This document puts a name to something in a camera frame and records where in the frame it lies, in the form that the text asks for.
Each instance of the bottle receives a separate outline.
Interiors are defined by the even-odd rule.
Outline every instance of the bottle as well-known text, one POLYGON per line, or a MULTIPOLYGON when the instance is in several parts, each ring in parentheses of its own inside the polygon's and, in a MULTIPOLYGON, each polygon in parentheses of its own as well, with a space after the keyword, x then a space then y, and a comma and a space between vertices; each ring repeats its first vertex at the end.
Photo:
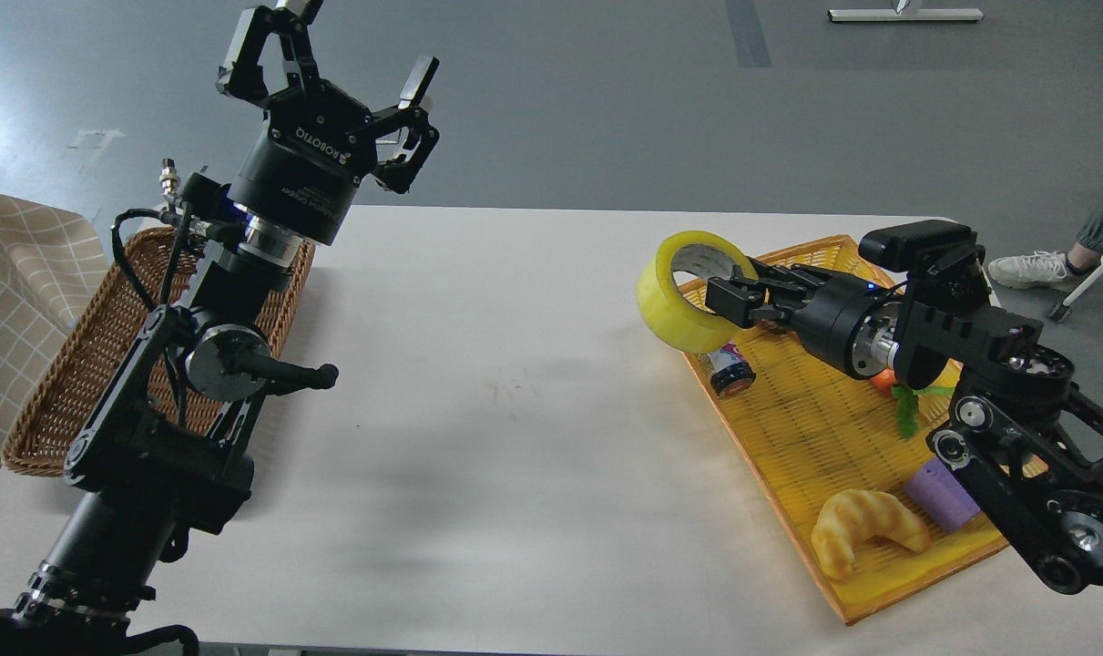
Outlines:
POLYGON ((758 379, 758 374, 750 362, 738 349, 738 344, 729 342, 724 347, 707 354, 702 354, 700 361, 708 370, 708 384, 714 388, 717 398, 730 398, 750 389, 758 379))

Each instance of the person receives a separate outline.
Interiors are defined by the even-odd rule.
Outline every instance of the person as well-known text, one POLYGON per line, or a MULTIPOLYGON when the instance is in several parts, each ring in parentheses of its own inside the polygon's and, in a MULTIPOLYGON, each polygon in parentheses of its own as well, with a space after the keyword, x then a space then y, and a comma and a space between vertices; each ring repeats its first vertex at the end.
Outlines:
POLYGON ((1069 250, 1035 250, 1031 256, 994 259, 986 269, 988 276, 1014 290, 1051 287, 1072 291, 1096 269, 1103 254, 1103 192, 1093 212, 1077 234, 1069 250))

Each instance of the toy croissant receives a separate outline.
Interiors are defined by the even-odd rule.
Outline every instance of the toy croissant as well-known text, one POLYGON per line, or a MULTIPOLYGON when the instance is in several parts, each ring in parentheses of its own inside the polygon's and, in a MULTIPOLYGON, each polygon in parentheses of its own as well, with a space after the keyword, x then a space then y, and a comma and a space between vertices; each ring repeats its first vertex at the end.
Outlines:
POLYGON ((917 553, 931 547, 922 519, 882 491, 840 491, 827 498, 810 544, 823 572, 838 580, 855 570, 855 546, 875 536, 896 540, 917 553))

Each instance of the tape roll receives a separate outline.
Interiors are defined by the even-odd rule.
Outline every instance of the tape roll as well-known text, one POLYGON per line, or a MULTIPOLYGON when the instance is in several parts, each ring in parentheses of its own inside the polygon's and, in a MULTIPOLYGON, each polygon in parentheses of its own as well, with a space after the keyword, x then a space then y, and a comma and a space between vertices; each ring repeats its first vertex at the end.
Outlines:
POLYGON ((668 237, 635 282, 635 304, 644 323, 675 349, 708 353, 724 347, 740 329, 688 302, 673 273, 683 270, 703 280, 729 278, 733 265, 741 267, 746 277, 758 278, 750 259, 717 235, 688 229, 668 237))

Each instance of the sneaker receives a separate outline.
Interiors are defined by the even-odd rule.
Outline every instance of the sneaker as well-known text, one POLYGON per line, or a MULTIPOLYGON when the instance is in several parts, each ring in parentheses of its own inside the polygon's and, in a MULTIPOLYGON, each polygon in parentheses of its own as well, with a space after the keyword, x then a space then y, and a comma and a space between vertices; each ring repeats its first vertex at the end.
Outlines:
POLYGON ((1035 250, 1031 256, 1013 256, 994 259, 986 267, 988 276, 1002 286, 1014 290, 1029 290, 1031 287, 1051 287, 1054 290, 1072 291, 1084 276, 1073 276, 1064 267, 1064 252, 1035 250))

